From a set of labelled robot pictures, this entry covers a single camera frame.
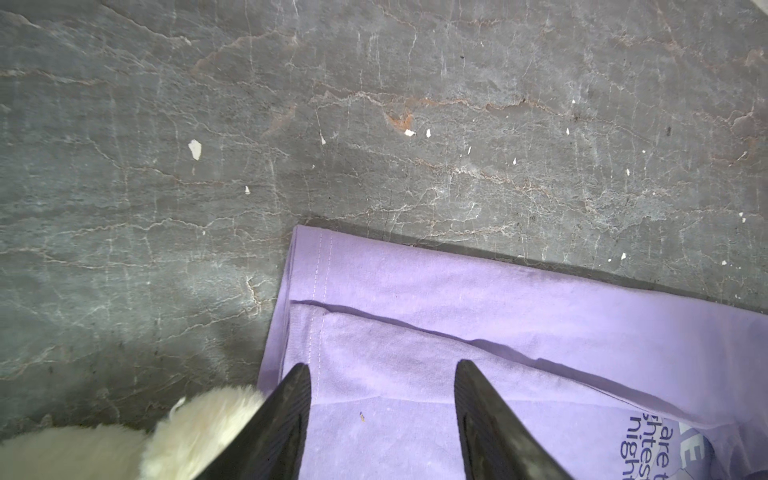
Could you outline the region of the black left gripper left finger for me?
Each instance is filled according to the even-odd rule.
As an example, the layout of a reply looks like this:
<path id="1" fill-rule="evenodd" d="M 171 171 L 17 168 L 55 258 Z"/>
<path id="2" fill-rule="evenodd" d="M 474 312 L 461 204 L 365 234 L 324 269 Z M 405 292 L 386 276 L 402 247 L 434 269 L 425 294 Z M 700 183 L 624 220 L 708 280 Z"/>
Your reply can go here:
<path id="1" fill-rule="evenodd" d="M 307 435 L 311 392 L 309 366 L 295 364 L 235 439 L 197 477 L 297 479 Z"/>

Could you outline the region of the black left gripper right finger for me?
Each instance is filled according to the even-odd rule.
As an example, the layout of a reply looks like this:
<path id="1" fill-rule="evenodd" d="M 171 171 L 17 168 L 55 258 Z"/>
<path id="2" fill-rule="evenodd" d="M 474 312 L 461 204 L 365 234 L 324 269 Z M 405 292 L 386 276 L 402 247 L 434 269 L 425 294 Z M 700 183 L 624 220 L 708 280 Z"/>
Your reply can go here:
<path id="1" fill-rule="evenodd" d="M 572 479 L 470 360 L 462 359 L 456 365 L 454 398 L 468 479 Z"/>

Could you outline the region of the purple t shirt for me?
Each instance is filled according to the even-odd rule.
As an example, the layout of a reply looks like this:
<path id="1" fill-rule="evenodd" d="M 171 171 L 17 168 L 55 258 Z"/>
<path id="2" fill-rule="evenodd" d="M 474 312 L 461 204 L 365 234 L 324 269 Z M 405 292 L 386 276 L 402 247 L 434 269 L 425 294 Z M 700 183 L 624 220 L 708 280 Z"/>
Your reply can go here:
<path id="1" fill-rule="evenodd" d="M 257 385 L 310 369 L 302 478 L 463 478 L 463 359 L 576 479 L 767 475 L 765 315 L 294 229 Z"/>

